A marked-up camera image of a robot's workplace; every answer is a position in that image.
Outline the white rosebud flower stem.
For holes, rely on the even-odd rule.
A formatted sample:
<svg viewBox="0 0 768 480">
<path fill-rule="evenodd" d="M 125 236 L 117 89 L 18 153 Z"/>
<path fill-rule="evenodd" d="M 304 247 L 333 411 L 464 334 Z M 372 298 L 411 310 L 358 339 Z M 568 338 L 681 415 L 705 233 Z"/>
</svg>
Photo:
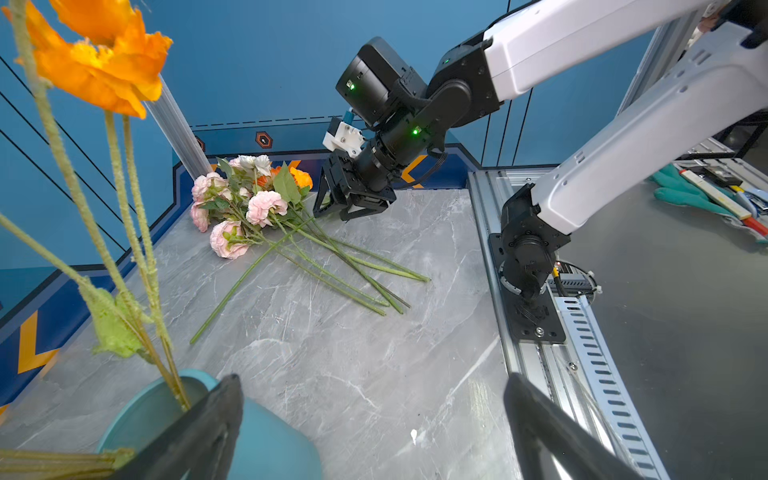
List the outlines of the white rosebud flower stem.
<svg viewBox="0 0 768 480">
<path fill-rule="evenodd" d="M 118 448 L 101 453 L 1 450 L 2 479 L 106 479 L 127 465 L 136 452 Z"/>
</svg>

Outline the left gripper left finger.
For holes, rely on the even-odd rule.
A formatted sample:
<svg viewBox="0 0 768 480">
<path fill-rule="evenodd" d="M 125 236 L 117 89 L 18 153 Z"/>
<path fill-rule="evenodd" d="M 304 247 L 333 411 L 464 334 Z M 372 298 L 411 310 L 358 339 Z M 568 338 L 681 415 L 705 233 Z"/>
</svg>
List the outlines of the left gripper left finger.
<svg viewBox="0 0 768 480">
<path fill-rule="evenodd" d="M 244 413 L 240 379 L 231 374 L 164 430 L 112 479 L 225 479 Z"/>
</svg>

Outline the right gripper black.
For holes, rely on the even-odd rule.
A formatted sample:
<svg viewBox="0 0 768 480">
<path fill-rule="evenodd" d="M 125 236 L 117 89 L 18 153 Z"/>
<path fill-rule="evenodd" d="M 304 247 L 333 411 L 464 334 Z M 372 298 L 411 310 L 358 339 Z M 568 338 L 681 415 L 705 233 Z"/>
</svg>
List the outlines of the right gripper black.
<svg viewBox="0 0 768 480">
<path fill-rule="evenodd" d="M 353 168 L 353 162 L 343 152 L 332 152 L 324 162 L 313 216 L 338 214 L 343 221 L 378 215 L 396 201 L 391 187 L 374 192 L 367 187 Z"/>
</svg>

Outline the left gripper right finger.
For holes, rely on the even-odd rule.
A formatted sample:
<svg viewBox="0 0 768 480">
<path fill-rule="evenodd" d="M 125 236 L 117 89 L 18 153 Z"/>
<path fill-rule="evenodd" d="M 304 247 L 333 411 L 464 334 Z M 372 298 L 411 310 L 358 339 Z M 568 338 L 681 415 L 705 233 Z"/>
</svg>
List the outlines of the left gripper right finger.
<svg viewBox="0 0 768 480">
<path fill-rule="evenodd" d="M 638 479 L 524 375 L 509 375 L 504 406 L 524 479 Z"/>
</svg>

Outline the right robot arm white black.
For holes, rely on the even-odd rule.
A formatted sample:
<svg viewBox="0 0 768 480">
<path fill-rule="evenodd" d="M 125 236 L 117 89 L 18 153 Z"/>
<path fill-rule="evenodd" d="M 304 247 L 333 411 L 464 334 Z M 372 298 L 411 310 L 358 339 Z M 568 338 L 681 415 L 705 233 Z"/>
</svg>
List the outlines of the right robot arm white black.
<svg viewBox="0 0 768 480">
<path fill-rule="evenodd" d="M 531 299 L 573 232 L 694 143 L 767 105 L 767 5 L 730 1 L 639 98 L 625 97 L 643 39 L 700 1 L 533 1 L 448 50 L 423 80 L 383 39 L 364 44 L 338 93 L 371 129 L 334 120 L 316 215 L 384 211 L 396 178 L 448 132 L 488 119 L 492 150 L 552 170 L 501 214 L 501 276 Z"/>
</svg>

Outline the teal ceramic vase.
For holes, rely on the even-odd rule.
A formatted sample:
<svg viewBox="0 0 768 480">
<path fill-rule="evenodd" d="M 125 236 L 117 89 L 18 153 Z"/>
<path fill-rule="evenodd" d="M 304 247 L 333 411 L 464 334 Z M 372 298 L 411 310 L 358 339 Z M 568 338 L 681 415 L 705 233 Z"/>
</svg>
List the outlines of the teal ceramic vase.
<svg viewBox="0 0 768 480">
<path fill-rule="evenodd" d="M 220 383 L 199 370 L 183 370 L 180 379 L 191 400 L 191 408 Z M 102 437 L 98 450 L 130 448 L 138 454 L 186 412 L 170 387 L 159 379 L 123 408 Z M 315 446 L 278 416 L 244 397 L 243 420 L 225 479 L 320 479 L 322 476 Z"/>
</svg>

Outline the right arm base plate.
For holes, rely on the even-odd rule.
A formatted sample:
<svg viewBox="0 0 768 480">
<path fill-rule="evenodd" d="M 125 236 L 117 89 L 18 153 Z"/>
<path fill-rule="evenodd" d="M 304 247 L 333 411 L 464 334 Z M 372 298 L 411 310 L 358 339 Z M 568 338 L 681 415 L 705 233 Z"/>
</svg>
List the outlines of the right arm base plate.
<svg viewBox="0 0 768 480">
<path fill-rule="evenodd" d="M 551 291 L 544 285 L 537 296 L 526 300 L 503 275 L 506 255 L 499 233 L 488 236 L 492 277 L 498 282 L 505 323 L 516 342 L 564 344 L 567 336 Z"/>
</svg>

